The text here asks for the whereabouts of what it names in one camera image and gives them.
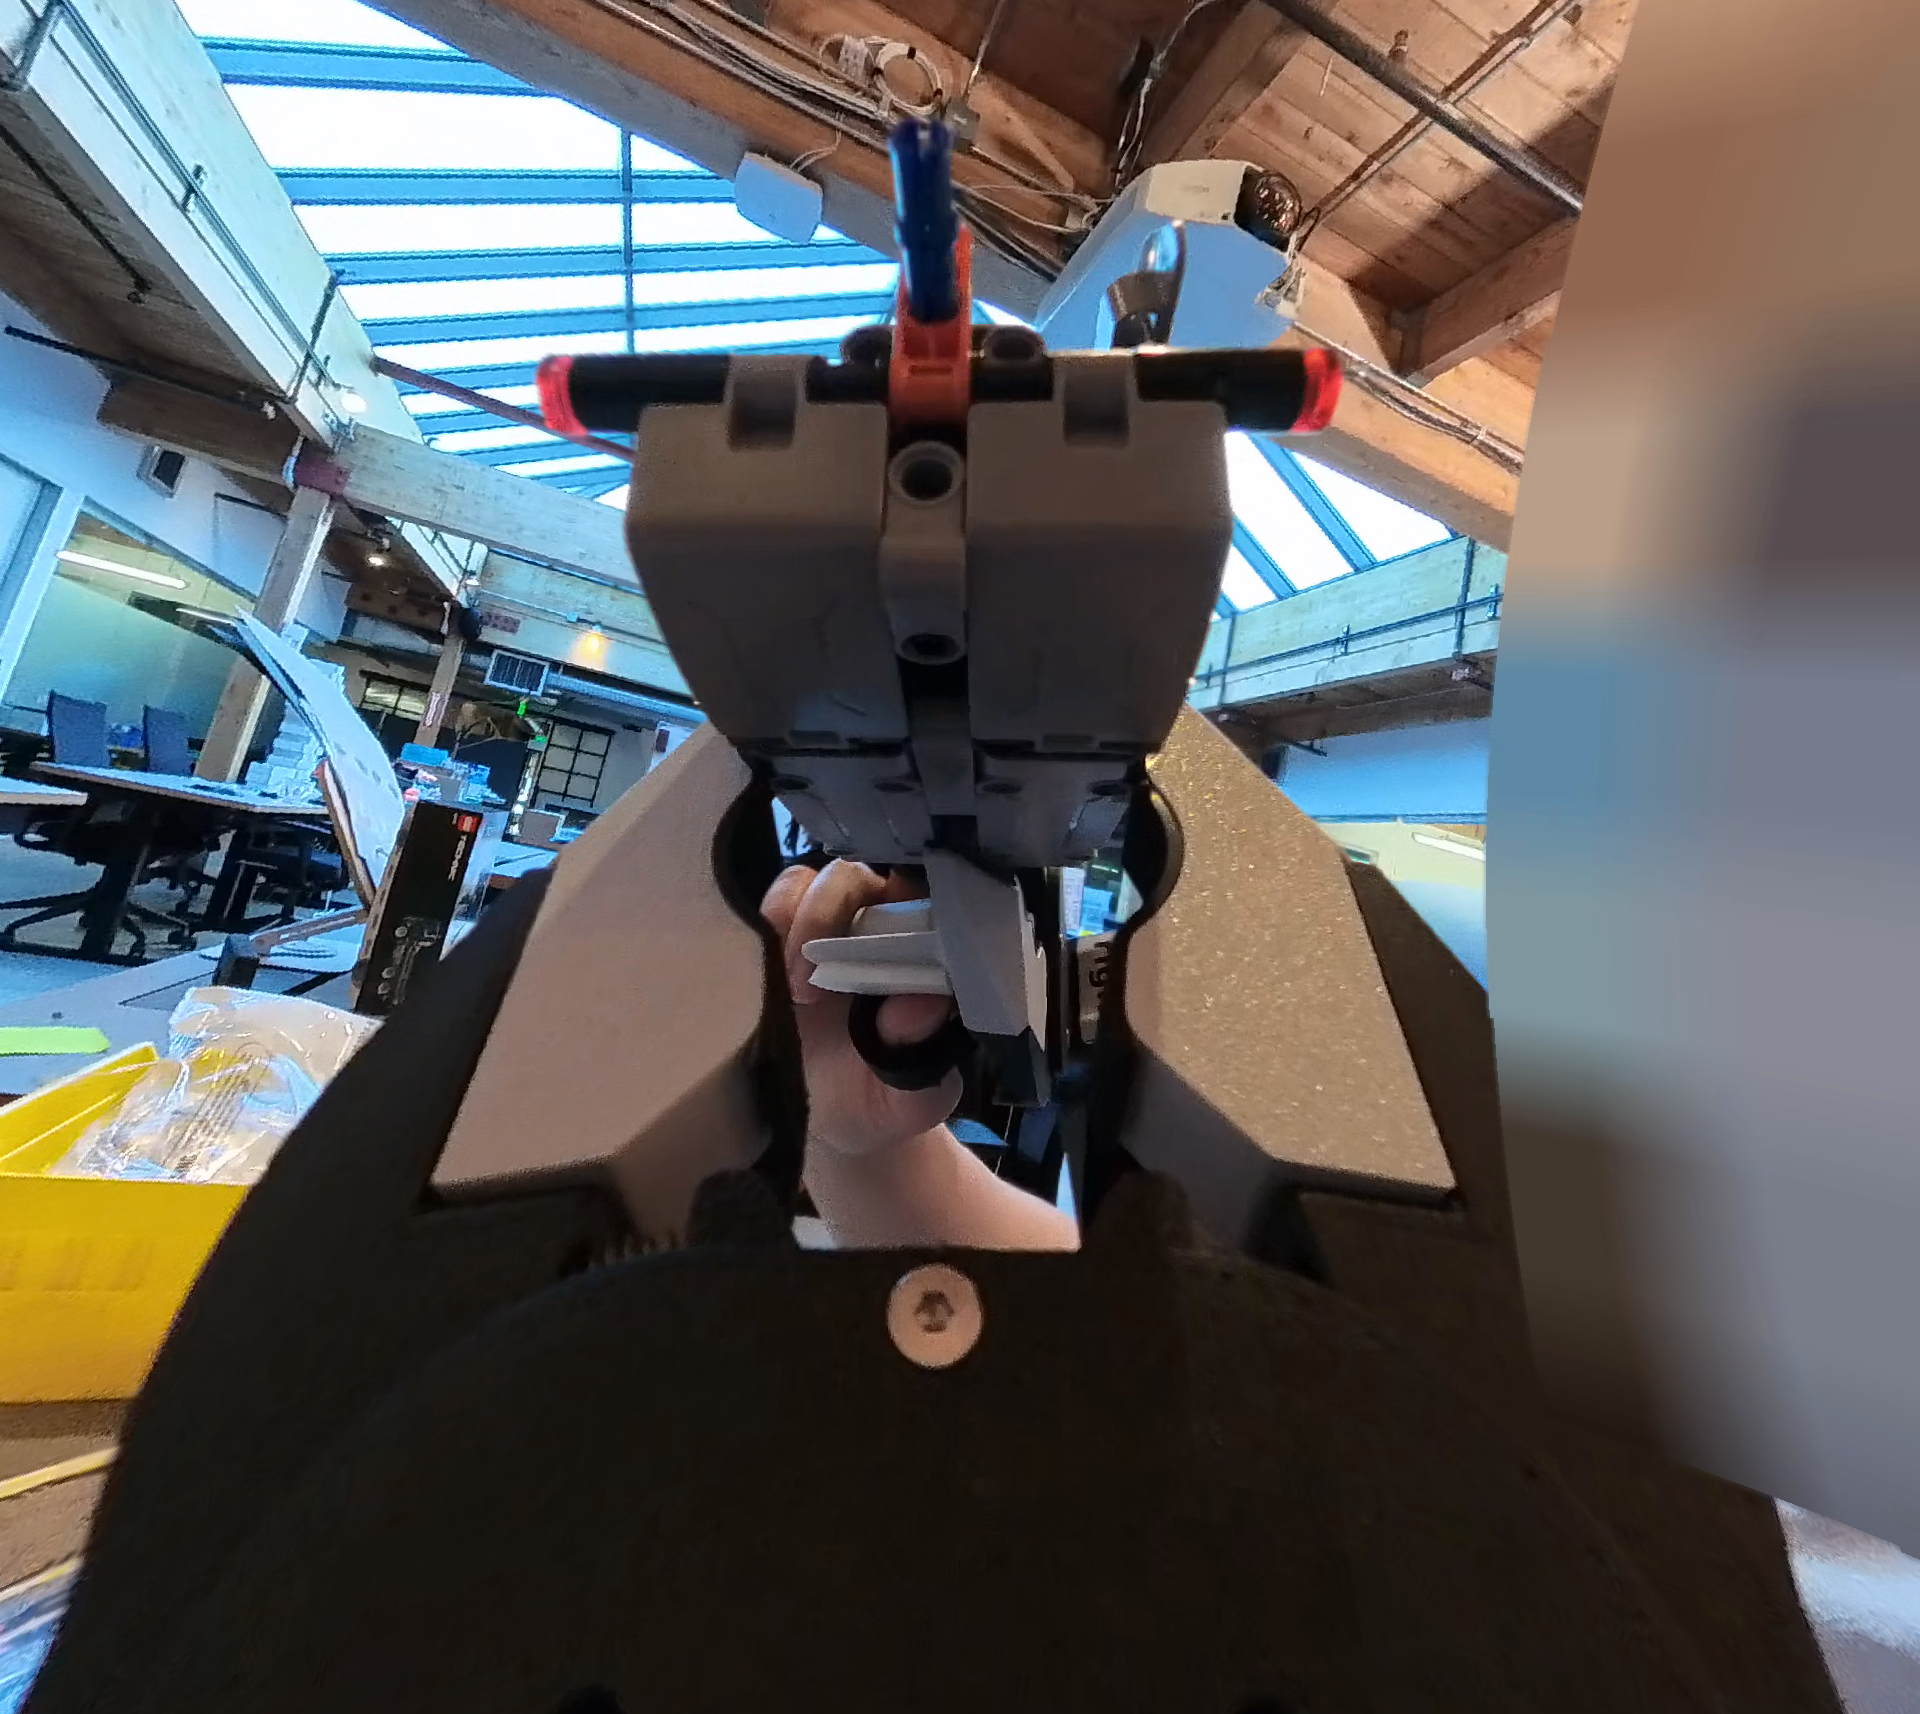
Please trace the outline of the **white ceiling access point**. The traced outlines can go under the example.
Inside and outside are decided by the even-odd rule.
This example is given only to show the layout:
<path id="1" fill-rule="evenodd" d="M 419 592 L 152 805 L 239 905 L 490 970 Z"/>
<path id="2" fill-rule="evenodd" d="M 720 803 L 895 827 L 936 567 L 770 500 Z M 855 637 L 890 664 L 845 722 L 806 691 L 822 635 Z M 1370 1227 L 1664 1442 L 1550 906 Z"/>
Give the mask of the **white ceiling access point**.
<path id="1" fill-rule="evenodd" d="M 732 173 L 732 205 L 751 228 L 790 247 L 811 244 L 824 221 L 824 188 L 758 150 L 746 150 Z"/>

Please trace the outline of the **person's right hand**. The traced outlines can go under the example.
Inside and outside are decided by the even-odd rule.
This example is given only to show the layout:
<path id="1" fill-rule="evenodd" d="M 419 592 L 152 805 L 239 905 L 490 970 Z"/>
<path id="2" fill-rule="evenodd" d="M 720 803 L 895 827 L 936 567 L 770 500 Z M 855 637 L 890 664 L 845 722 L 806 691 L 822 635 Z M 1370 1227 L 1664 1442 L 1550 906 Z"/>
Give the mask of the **person's right hand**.
<path id="1" fill-rule="evenodd" d="M 940 1086 L 918 1093 L 900 1093 L 878 1078 L 851 1043 L 851 998 L 813 987 L 811 963 L 803 956 L 809 942 L 850 934 L 864 909 L 922 895 L 924 886 L 911 875 L 836 861 L 822 868 L 786 868 L 761 902 L 761 919 L 780 936 L 795 1008 L 809 1144 L 815 1152 L 837 1159 L 890 1154 L 942 1126 L 962 1097 L 959 1071 L 950 1071 Z"/>

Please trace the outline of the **black product box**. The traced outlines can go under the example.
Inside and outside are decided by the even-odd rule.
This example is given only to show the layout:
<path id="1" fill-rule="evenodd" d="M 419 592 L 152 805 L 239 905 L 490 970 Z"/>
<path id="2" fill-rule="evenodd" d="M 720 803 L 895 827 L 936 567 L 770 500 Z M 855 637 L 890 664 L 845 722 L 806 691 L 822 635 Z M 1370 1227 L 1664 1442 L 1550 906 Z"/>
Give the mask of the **black product box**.
<path id="1" fill-rule="evenodd" d="M 414 801 L 379 879 L 351 972 L 351 1011 L 385 1019 L 477 916 L 505 813 Z"/>

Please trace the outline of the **leaning white board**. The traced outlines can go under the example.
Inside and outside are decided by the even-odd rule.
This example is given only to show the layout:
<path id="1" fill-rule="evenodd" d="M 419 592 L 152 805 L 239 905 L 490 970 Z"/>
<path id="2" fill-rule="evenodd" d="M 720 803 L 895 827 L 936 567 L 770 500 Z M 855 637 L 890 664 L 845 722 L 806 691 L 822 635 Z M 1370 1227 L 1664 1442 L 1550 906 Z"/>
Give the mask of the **leaning white board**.
<path id="1" fill-rule="evenodd" d="M 351 890 L 372 909 L 399 845 L 408 803 L 392 759 L 336 680 L 339 669 L 318 663 L 256 617 L 232 617 L 238 650 L 281 695 L 318 745 L 318 786 Z"/>

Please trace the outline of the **yellow parts bin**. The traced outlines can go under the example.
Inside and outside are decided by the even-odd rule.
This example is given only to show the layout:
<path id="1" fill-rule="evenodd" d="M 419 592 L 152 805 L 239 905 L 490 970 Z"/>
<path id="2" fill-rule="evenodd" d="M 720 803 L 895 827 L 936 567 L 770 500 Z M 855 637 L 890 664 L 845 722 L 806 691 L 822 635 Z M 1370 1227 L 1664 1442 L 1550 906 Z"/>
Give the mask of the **yellow parts bin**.
<path id="1" fill-rule="evenodd" d="M 155 1063 L 93 1061 L 2 1109 L 2 1403 L 130 1400 L 244 1187 L 55 1173 Z"/>

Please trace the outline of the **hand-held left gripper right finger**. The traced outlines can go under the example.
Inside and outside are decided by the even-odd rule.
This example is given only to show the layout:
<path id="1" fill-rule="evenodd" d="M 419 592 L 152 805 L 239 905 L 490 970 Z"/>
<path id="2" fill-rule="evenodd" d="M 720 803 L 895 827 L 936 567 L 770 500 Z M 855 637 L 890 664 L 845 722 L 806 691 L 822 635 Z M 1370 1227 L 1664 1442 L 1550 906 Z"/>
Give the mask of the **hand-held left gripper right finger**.
<path id="1" fill-rule="evenodd" d="M 1136 919 L 1108 942 L 1078 1200 L 1161 1175 L 1222 1244 L 1283 1195 L 1442 1208 L 1456 1177 L 1339 848 L 1193 709 L 1128 818 Z"/>

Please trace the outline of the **wooden office desk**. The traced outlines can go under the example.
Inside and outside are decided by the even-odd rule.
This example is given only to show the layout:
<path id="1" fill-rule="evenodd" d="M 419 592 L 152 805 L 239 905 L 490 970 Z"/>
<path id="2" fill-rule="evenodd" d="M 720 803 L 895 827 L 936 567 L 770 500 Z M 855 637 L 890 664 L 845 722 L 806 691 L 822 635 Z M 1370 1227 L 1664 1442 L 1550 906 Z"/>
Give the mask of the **wooden office desk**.
<path id="1" fill-rule="evenodd" d="M 82 889 L 3 902 L 3 951 L 139 966 L 161 936 L 266 925 L 248 911 L 267 893 L 292 919 L 350 885 L 348 839 L 318 805 L 235 785 L 122 767 L 38 762 L 25 816 L 51 821 L 48 852 L 93 866 Z"/>

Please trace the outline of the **grey building block robot model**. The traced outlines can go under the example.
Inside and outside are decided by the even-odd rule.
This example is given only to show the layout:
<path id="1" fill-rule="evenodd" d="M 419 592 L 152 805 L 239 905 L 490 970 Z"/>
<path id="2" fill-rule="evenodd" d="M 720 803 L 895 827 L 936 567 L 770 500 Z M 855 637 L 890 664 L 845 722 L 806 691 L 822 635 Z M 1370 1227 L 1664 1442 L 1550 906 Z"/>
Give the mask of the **grey building block robot model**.
<path id="1" fill-rule="evenodd" d="M 1227 432 L 1325 430 L 1339 363 L 979 328 L 947 124 L 900 121 L 888 150 L 888 326 L 836 359 L 552 354 L 539 415 L 631 438 L 628 551 L 667 653 L 820 847 L 1083 862 L 1187 702 Z"/>

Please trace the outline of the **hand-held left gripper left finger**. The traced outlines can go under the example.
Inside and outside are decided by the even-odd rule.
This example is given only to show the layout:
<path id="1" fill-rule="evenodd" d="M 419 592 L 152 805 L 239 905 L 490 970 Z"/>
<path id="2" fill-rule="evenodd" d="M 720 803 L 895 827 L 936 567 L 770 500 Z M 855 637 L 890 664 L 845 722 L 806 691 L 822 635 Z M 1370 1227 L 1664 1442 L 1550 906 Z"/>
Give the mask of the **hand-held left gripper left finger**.
<path id="1" fill-rule="evenodd" d="M 547 872 L 433 1187 L 587 1182 L 667 1243 L 710 1177 L 755 1173 L 790 1219 L 806 1082 L 758 916 L 776 868 L 766 785 L 691 734 Z"/>

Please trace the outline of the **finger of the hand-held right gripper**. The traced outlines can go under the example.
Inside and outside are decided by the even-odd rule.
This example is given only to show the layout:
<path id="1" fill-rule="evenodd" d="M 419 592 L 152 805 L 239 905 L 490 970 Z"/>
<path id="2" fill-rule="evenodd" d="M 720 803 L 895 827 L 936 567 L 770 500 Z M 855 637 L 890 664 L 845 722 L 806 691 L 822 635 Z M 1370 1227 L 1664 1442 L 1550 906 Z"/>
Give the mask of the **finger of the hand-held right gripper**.
<path id="1" fill-rule="evenodd" d="M 865 906 L 845 934 L 801 944 L 811 987 L 850 998 L 952 998 L 932 906 Z"/>
<path id="2" fill-rule="evenodd" d="M 942 848 L 922 868 L 958 1021 L 974 1037 L 1041 1039 L 1045 963 L 1017 880 Z"/>

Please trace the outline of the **white ceiling projector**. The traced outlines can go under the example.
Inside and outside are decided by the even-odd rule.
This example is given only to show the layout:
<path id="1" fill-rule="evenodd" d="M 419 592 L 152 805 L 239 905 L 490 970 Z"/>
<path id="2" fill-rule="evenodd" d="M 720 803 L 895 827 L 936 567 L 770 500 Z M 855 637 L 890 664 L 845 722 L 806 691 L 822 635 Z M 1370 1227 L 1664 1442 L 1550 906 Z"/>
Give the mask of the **white ceiling projector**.
<path id="1" fill-rule="evenodd" d="M 1036 314 L 1051 353 L 1252 350 L 1291 330 L 1303 200 L 1283 174 L 1210 159 L 1144 170 Z"/>

